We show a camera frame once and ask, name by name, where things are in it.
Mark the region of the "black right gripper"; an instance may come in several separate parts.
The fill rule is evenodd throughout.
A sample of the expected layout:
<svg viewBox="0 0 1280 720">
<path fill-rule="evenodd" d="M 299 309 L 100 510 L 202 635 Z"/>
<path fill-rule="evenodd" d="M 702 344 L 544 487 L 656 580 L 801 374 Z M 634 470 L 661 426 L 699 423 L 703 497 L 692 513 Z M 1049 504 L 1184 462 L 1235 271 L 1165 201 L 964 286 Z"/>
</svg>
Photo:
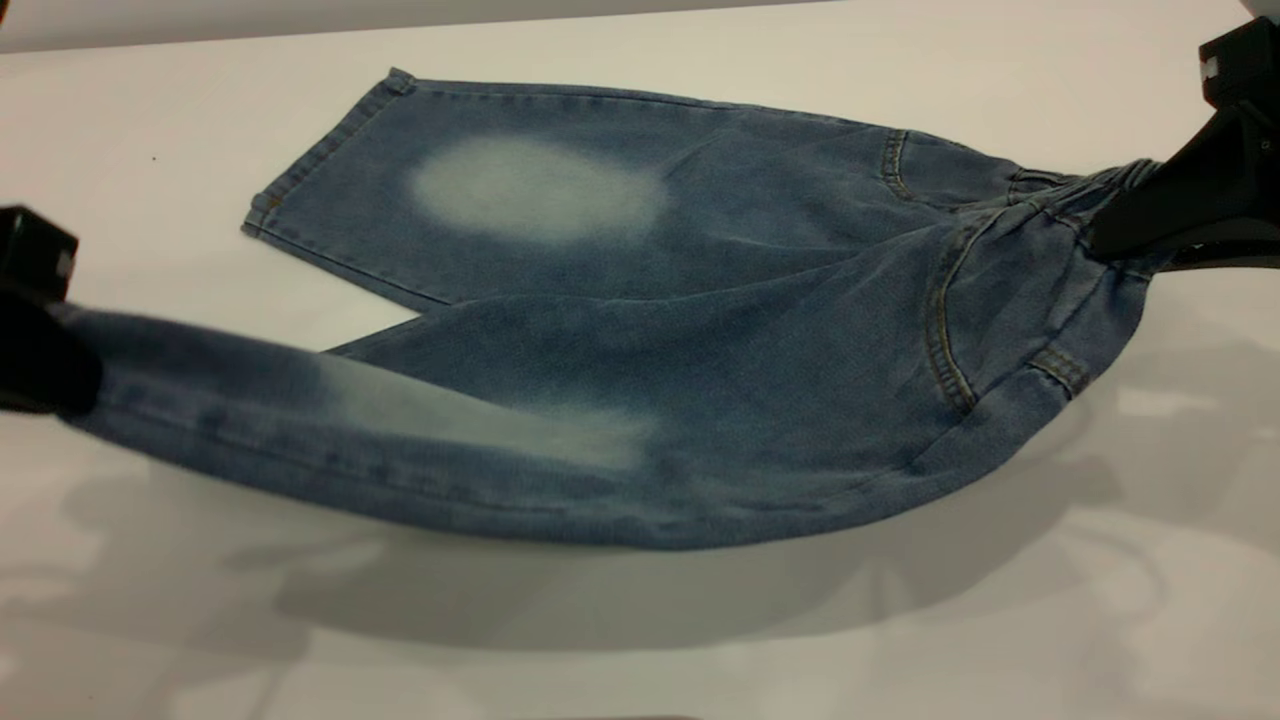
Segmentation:
<svg viewBox="0 0 1280 720">
<path fill-rule="evenodd" d="M 1277 96 L 1277 24 L 1254 18 L 1202 44 L 1199 82 L 1206 102 L 1231 106 L 1093 219 L 1097 258 L 1279 269 L 1277 118 L 1245 101 Z"/>
</svg>

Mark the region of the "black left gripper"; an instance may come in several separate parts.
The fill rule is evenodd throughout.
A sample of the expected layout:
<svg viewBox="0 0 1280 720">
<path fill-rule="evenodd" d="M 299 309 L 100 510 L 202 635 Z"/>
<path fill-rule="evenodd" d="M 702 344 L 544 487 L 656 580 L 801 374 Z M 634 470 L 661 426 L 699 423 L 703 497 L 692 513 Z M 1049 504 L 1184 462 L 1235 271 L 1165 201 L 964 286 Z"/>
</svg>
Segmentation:
<svg viewBox="0 0 1280 720">
<path fill-rule="evenodd" d="M 5 413 L 79 416 L 96 405 L 100 357 L 28 300 L 65 300 L 78 250 L 77 237 L 31 208 L 1 208 L 1 287 L 19 295 L 1 299 Z"/>
</svg>

